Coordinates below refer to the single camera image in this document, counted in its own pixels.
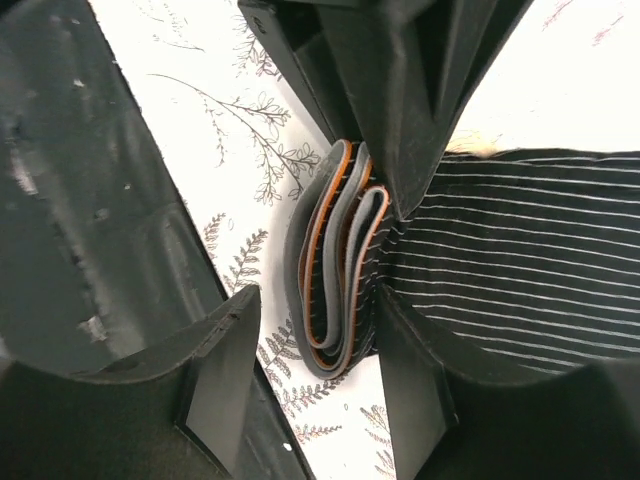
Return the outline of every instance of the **black plastic bracket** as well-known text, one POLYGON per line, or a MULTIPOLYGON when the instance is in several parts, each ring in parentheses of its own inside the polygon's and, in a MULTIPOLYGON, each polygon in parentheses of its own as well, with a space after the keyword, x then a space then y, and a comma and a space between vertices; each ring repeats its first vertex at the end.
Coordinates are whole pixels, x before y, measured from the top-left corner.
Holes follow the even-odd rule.
POLYGON ((531 0, 240 0, 330 142, 364 140, 398 218, 531 0))
POLYGON ((2 477, 231 478, 259 328, 254 286, 94 374, 61 376, 5 361, 2 477))

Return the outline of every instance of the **black plastic part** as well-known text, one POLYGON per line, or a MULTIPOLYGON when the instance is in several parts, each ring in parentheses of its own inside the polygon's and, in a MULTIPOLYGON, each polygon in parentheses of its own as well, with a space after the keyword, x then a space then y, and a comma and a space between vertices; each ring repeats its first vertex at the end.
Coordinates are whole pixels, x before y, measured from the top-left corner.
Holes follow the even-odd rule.
POLYGON ((330 142, 364 140, 404 219, 531 0, 240 0, 330 142))
POLYGON ((388 286, 376 305, 398 480, 637 477, 640 361, 554 377, 457 337, 388 286))
POLYGON ((88 3, 12 4, 0 478, 312 478, 255 362, 258 291, 225 303, 88 3))
POLYGON ((0 379, 0 476, 231 478, 259 327, 260 292, 247 287, 206 319, 92 375, 7 366, 0 379), (197 401, 181 403, 191 379, 197 401), (210 405, 204 414, 200 402, 210 405), (175 428, 183 408, 187 418, 199 417, 200 449, 175 428))
POLYGON ((315 478, 262 367, 256 361, 245 432, 236 463, 236 479, 315 478), (291 451, 285 448, 285 444, 291 447, 291 451))

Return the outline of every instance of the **fern print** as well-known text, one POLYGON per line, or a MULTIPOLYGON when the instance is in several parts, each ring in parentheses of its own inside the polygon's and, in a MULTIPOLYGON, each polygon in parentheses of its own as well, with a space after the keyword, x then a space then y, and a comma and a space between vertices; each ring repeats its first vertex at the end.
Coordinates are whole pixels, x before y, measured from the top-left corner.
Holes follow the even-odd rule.
POLYGON ((224 139, 227 135, 219 127, 216 121, 217 117, 222 115, 230 117, 244 127, 253 146, 258 151, 257 166, 263 171, 263 181, 256 189, 254 196, 256 201, 271 206, 275 201, 282 200, 277 185, 285 176, 293 179, 295 183, 295 186, 288 193, 289 198, 297 200, 300 197, 304 189, 300 180, 302 173, 305 172, 309 176, 313 176, 320 156, 306 142, 299 148, 285 149, 284 144, 280 141, 280 128, 284 127, 291 118, 288 110, 277 105, 275 100, 269 98, 264 92, 258 95, 257 101, 249 105, 241 102, 240 97, 232 102, 225 102, 182 80, 161 74, 152 73, 149 75, 178 82, 191 88, 204 100, 205 111, 218 139, 219 164, 224 162, 226 153, 224 139), (266 124, 268 134, 261 133, 257 124, 266 124))
POLYGON ((310 427, 309 425, 305 424, 305 426, 302 428, 300 428, 300 425, 296 425, 294 429, 298 443, 300 443, 300 445, 304 445, 311 440, 320 437, 326 437, 327 435, 341 430, 342 425, 335 425, 333 427, 318 427, 313 425, 312 427, 310 427))
POLYGON ((145 17, 156 22, 163 22, 163 19, 160 18, 160 14, 157 13, 151 0, 133 0, 133 4, 145 17))
POLYGON ((235 265, 229 266, 231 275, 224 275, 223 281, 233 295, 238 289, 247 285, 257 285, 255 277, 260 275, 260 270, 253 267, 259 262, 256 254, 262 250, 262 246, 269 234, 266 230, 259 229, 258 233, 251 234, 246 240, 246 247, 240 247, 240 255, 233 257, 235 265))
POLYGON ((234 30, 243 37, 240 44, 234 47, 234 50, 238 52, 238 60, 234 66, 238 69, 238 76, 246 72, 250 65, 256 69, 257 76, 267 75, 275 77, 276 80, 282 79, 282 74, 278 70, 278 67, 271 61, 271 58, 267 54, 266 50, 262 48, 260 42, 256 38, 255 34, 247 25, 247 21, 242 15, 236 15, 233 17, 236 22, 234 30))
POLYGON ((391 446, 391 432, 387 420, 387 411, 379 405, 372 405, 370 410, 360 408, 360 412, 367 418, 371 428, 365 429, 379 448, 376 451, 378 464, 375 466, 378 473, 387 478, 396 478, 395 463, 393 461, 393 448, 391 446))
POLYGON ((219 213, 215 217, 211 219, 211 221, 204 227, 202 232, 202 239, 204 241, 204 246, 207 249, 207 253, 209 254, 209 258, 211 261, 216 258, 216 248, 218 247, 218 236, 220 235, 220 224, 222 223, 222 219, 227 215, 225 213, 219 213))
POLYGON ((607 25, 605 28, 600 30, 593 37, 593 46, 596 47, 602 43, 602 41, 611 33, 611 30, 615 28, 615 26, 624 18, 624 15, 619 15, 613 22, 607 25))
POLYGON ((269 381, 282 388, 280 375, 284 375, 288 379, 291 378, 291 369, 283 359, 302 360, 302 357, 295 351, 298 346, 293 337, 291 320, 287 318, 285 326, 278 327, 278 331, 267 337, 265 343, 271 353, 267 353, 267 349, 262 344, 258 344, 258 355, 262 360, 262 368, 269 381))
POLYGON ((573 3, 573 0, 561 0, 560 2, 558 2, 558 4, 556 5, 556 9, 553 12, 553 15, 548 17, 542 24, 542 29, 543 30, 547 29, 552 23, 558 20, 558 17, 560 16, 560 14, 562 14, 562 11, 572 3, 573 3))
POLYGON ((321 384, 303 385, 300 389, 292 388, 291 391, 283 390, 282 393, 276 392, 276 397, 284 413, 290 418, 296 418, 296 412, 302 412, 303 409, 309 408, 309 405, 315 405, 328 397, 346 377, 343 375, 334 380, 325 380, 321 384))

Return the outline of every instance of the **striped fabric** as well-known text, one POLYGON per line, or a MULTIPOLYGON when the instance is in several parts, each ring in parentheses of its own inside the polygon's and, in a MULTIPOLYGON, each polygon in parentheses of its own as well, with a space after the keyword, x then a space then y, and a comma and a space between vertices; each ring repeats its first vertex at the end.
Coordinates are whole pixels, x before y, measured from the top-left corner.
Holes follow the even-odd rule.
POLYGON ((381 278, 485 350, 560 373, 640 353, 640 154, 446 156, 381 278))

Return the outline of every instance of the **white tablecloth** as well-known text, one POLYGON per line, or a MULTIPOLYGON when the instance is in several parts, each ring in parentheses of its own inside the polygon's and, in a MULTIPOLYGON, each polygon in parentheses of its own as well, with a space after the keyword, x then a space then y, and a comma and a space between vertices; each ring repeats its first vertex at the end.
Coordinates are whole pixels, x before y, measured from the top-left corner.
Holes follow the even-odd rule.
MULTIPOLYGON (((228 292, 262 288, 258 356, 318 479, 395 478, 377 358, 318 382, 287 318, 287 222, 326 140, 231 1, 91 4, 228 292)), ((639 24, 633 0, 535 1, 450 148, 640 149, 639 24)))

